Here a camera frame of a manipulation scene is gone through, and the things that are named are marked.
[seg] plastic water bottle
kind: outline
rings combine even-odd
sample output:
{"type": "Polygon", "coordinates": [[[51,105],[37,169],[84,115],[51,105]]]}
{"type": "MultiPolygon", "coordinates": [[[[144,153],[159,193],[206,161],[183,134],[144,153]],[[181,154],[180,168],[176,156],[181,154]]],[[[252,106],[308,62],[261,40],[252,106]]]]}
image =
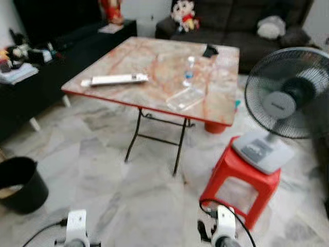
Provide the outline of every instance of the plastic water bottle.
{"type": "Polygon", "coordinates": [[[194,63],[195,63],[195,57],[189,57],[188,58],[188,63],[187,63],[187,67],[185,70],[185,78],[183,81],[183,86],[191,86],[192,85],[192,81],[193,81],[193,77],[194,77],[194,63]]]}

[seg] black cabinet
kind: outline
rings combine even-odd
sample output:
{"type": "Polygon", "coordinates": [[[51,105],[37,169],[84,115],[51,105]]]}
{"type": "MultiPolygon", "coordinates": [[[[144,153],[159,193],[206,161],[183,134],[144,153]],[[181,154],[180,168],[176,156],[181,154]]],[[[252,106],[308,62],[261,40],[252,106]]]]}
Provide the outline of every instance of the black cabinet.
{"type": "Polygon", "coordinates": [[[137,36],[137,25],[127,20],[115,34],[95,33],[77,42],[61,52],[63,59],[42,66],[38,74],[15,86],[0,84],[0,142],[60,100],[63,84],[131,36],[137,36]]]}

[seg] red plastic stool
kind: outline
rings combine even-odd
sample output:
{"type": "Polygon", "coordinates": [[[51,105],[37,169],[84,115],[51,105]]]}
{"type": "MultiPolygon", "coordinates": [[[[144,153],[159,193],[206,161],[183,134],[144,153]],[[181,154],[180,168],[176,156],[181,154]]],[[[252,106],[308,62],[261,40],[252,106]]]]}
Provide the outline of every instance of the red plastic stool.
{"type": "Polygon", "coordinates": [[[281,170],[271,175],[266,175],[246,163],[232,148],[232,143],[238,136],[231,139],[229,146],[224,151],[222,157],[216,164],[208,185],[200,197],[200,201],[214,199],[226,206],[234,208],[235,212],[245,218],[246,227],[251,230],[259,216],[265,209],[271,196],[277,189],[280,182],[281,170]],[[229,205],[225,201],[216,198],[216,194],[225,180],[229,177],[241,179],[252,185],[258,191],[258,197],[246,214],[238,208],[229,205]]]}

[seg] sofa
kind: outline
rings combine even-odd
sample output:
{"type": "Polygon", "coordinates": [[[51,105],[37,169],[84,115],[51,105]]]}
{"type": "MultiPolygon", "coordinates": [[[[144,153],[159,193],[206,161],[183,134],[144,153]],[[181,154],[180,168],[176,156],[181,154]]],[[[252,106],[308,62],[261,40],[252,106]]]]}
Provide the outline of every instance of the sofa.
{"type": "MultiPolygon", "coordinates": [[[[200,29],[188,33],[178,33],[177,24],[167,17],[156,25],[155,37],[158,39],[188,41],[216,45],[234,46],[240,49],[240,73],[250,70],[266,55],[287,46],[297,46],[271,41],[257,35],[257,23],[268,12],[269,5],[280,0],[195,0],[196,17],[200,20],[200,29]]],[[[287,35],[301,38],[301,27],[313,4],[313,0],[284,0],[289,2],[286,16],[287,35]]]]}

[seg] electric fan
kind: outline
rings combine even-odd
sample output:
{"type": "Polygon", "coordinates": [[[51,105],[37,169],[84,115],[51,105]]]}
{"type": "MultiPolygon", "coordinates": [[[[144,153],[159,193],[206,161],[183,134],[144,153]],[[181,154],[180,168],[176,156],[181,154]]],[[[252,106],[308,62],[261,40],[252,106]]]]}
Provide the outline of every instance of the electric fan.
{"type": "Polygon", "coordinates": [[[246,162],[271,174],[294,155],[278,137],[322,136],[329,127],[329,55],[313,48],[287,48],[261,60],[251,71],[245,102],[269,133],[251,132],[233,143],[246,162]]]}

